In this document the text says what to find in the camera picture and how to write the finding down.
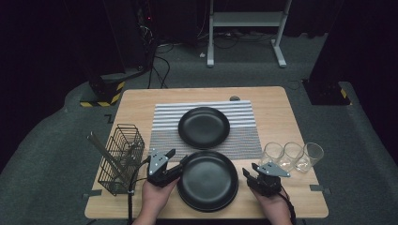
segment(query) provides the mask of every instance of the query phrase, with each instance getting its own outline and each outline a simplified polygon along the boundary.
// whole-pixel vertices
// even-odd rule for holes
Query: striped placemat
[[[252,104],[249,100],[195,103],[157,104],[153,119],[149,150],[167,153],[175,148],[176,155],[170,161],[180,161],[195,149],[184,143],[178,134],[178,122],[187,111],[197,107],[211,107],[225,114],[230,132],[225,141],[211,150],[234,159],[259,159],[262,148],[258,138]]]

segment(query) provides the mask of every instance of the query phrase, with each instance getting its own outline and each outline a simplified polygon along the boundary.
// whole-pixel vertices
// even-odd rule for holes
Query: black round object on table
[[[178,123],[178,134],[190,146],[212,148],[222,143],[229,134],[228,118],[210,107],[198,107],[186,112]]]
[[[191,208],[206,213],[218,211],[237,195],[237,170],[221,153],[195,152],[184,159],[177,189],[181,199]]]

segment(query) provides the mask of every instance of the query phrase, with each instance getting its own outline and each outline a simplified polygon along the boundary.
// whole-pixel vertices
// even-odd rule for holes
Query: table
[[[207,66],[214,67],[213,30],[215,26],[276,26],[279,27],[277,37],[271,40],[271,45],[278,59],[279,67],[285,68],[286,61],[279,44],[291,4],[292,0],[286,0],[284,10],[278,12],[214,12],[213,0],[210,0]]]
[[[285,144],[303,140],[293,114],[287,95],[282,87],[224,87],[224,88],[182,88],[126,90],[120,101],[111,134],[117,124],[134,124],[141,133],[145,146],[150,144],[151,128],[155,105],[158,103],[225,101],[231,96],[249,100],[253,105],[254,118],[257,125],[261,146],[276,142]],[[214,213],[202,213],[191,209],[173,190],[169,202],[162,210],[159,218],[263,218],[257,200],[246,185],[242,168],[249,169],[252,175],[251,160],[233,160],[237,168],[239,190],[235,199],[226,208]],[[139,171],[139,177],[146,177],[146,167]],[[85,208],[88,218],[127,218],[127,195],[113,196],[97,180],[93,190],[101,189],[101,195],[91,196]],[[318,185],[313,169],[307,173],[291,172],[292,177],[282,178],[282,183],[291,202],[294,204],[298,218],[325,218],[328,213],[323,193],[311,191],[310,185]],[[133,216],[136,218],[141,208],[142,182],[137,183],[133,196]]]

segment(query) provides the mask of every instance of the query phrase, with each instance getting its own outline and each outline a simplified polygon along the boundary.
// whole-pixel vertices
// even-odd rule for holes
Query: gray carpet
[[[353,104],[314,106],[301,84],[308,79],[325,37],[283,37],[287,62],[279,68],[268,41],[240,41],[215,49],[214,68],[206,67],[206,47],[176,45],[158,48],[157,56],[171,66],[169,88],[224,86],[282,86],[285,88],[305,142],[316,142],[325,157],[315,166],[329,216],[299,219],[298,224],[396,224],[398,169],[375,134],[348,82],[341,86]],[[219,39],[217,45],[234,44]],[[167,66],[155,60],[164,76]],[[107,77],[122,76],[115,74]],[[126,82],[123,90],[147,88],[148,74]],[[151,88],[160,88],[155,74]],[[95,131],[105,143],[115,116],[112,107],[83,108],[79,100],[87,83],[72,90],[63,109],[41,121],[21,142],[0,177],[0,224],[126,224],[126,220],[92,221],[84,216],[86,199],[100,154],[85,138]],[[212,221],[194,221],[208,224]],[[216,224],[260,224],[261,221],[217,221]],[[189,223],[188,221],[160,221]]]

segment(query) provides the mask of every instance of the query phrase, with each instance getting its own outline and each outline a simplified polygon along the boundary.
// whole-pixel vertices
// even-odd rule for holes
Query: hand
[[[287,203],[279,195],[273,195],[271,197],[266,197],[260,195],[255,190],[251,189],[257,201],[260,202],[263,209],[264,215],[271,222],[272,225],[291,225],[290,221],[290,211]],[[282,190],[280,192],[284,197],[286,197],[286,192]]]
[[[166,206],[173,188],[176,186],[179,177],[168,184],[166,187],[156,187],[145,181],[143,184],[143,194],[141,212],[132,224],[149,225],[155,224],[161,210]]]

